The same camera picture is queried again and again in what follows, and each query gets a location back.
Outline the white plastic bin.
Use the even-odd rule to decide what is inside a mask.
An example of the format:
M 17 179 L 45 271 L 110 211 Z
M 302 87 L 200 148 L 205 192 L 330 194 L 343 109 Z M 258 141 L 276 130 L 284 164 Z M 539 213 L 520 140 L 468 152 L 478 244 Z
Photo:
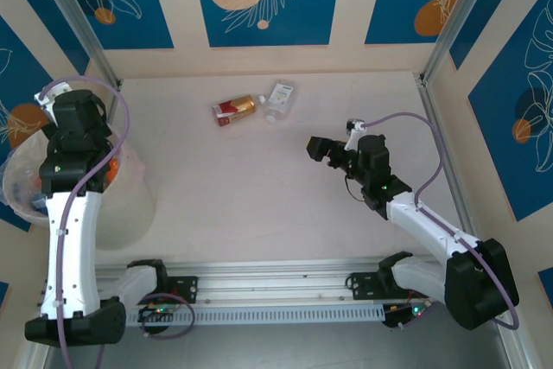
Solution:
M 47 227 L 48 212 L 41 194 L 38 169 L 46 157 L 48 140 L 39 131 L 12 150 L 0 165 L 0 207 L 17 219 Z M 143 179 L 145 167 L 124 143 L 116 154 L 117 173 L 103 193 L 96 246 L 116 251 L 135 244 L 148 231 L 155 202 Z

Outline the clear flat bottle white label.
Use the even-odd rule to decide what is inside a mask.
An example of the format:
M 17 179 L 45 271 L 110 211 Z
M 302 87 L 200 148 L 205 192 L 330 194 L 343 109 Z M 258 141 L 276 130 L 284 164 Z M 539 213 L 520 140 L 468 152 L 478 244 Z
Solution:
M 290 114 L 296 97 L 296 85 L 289 80 L 279 80 L 268 94 L 259 97 L 264 119 L 272 124 L 283 121 Z

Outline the red gold label bottle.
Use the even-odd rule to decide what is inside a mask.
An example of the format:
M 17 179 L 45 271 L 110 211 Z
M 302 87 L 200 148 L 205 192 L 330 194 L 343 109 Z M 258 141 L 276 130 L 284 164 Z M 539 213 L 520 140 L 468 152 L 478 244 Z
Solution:
M 259 106 L 258 99 L 246 95 L 213 105 L 212 113 L 218 125 L 222 127 L 250 116 Z

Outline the small control board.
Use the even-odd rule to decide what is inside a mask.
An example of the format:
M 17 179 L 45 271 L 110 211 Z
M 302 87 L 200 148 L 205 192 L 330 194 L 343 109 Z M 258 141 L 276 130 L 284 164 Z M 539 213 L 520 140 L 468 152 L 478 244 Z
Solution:
M 400 328 L 410 325 L 416 318 L 423 315 L 428 308 L 425 304 L 415 305 L 384 305 L 385 320 L 388 328 Z
M 147 304 L 138 311 L 137 321 L 139 323 L 171 322 L 174 314 L 179 309 L 175 305 L 152 305 Z

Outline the grey metal panel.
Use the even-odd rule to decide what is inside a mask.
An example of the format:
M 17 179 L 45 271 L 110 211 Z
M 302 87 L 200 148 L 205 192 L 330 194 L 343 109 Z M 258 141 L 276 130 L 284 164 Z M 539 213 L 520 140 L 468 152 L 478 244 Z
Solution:
M 176 340 L 139 328 L 100 369 L 512 369 L 498 329 L 458 327 L 435 306 L 405 329 L 380 322 L 198 326 Z

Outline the aluminium side rail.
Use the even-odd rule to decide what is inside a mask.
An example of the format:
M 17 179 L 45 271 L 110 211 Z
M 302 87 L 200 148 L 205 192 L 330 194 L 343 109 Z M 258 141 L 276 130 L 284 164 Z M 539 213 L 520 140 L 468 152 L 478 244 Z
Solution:
M 445 130 L 445 117 L 438 109 L 438 104 L 430 86 L 423 86 L 420 76 L 416 78 L 421 95 L 426 119 L 432 125 L 431 132 L 439 156 L 437 171 L 415 193 L 414 204 L 420 230 L 415 232 L 417 239 L 429 249 L 438 263 L 447 267 L 447 263 L 455 253 L 464 254 L 476 247 L 478 232 L 469 212 L 466 195 L 461 185 L 461 179 L 455 171 L 453 157 L 450 155 Z M 448 183 L 448 189 L 454 203 L 460 224 L 454 226 L 442 216 L 434 212 L 423 201 L 423 192 L 430 187 L 438 175 L 443 174 Z
M 118 97 L 113 93 L 113 89 L 117 90 L 118 92 L 121 91 L 122 81 L 117 80 L 116 84 L 114 86 L 111 86 L 107 89 L 107 92 L 111 95 L 110 98 L 110 104 L 108 105 L 108 113 L 107 113 L 107 121 L 109 124 L 111 124 L 114 121 L 114 118 L 116 116 L 116 111 L 118 108 Z

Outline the aluminium frame post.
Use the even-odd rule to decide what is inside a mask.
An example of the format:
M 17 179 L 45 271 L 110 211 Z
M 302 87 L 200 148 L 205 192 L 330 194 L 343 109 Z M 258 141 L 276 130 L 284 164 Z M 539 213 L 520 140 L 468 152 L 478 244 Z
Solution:
M 462 26 L 467 20 L 477 0 L 457 0 L 448 20 L 445 22 L 442 32 L 437 37 L 423 70 L 420 74 L 421 83 L 427 87 L 434 78 L 442 61 L 446 58 L 449 49 L 457 38 Z
M 99 70 L 103 79 L 111 86 L 118 88 L 119 79 L 107 60 L 104 49 L 87 20 L 77 0 L 54 0 L 71 30 L 85 49 L 90 60 Z

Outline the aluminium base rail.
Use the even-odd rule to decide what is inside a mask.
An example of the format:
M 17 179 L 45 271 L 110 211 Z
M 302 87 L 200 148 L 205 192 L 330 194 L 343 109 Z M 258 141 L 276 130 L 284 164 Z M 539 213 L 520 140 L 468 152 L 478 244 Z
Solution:
M 124 275 L 128 265 L 118 269 L 107 267 L 97 270 L 95 268 L 97 288 L 101 299 L 105 300 L 114 293 L 118 279 Z M 240 302 L 242 300 L 283 302 L 286 299 L 294 301 L 300 296 L 313 298 L 317 295 L 333 299 L 343 290 L 342 275 L 334 277 L 330 270 L 324 270 L 322 275 L 310 274 L 307 270 L 296 270 L 289 264 L 279 266 L 229 264 L 225 267 L 210 268 L 207 271 L 195 268 L 185 270 L 166 265 L 165 267 L 168 277 L 198 278 L 199 291 L 196 301 L 210 298 L 215 302 Z

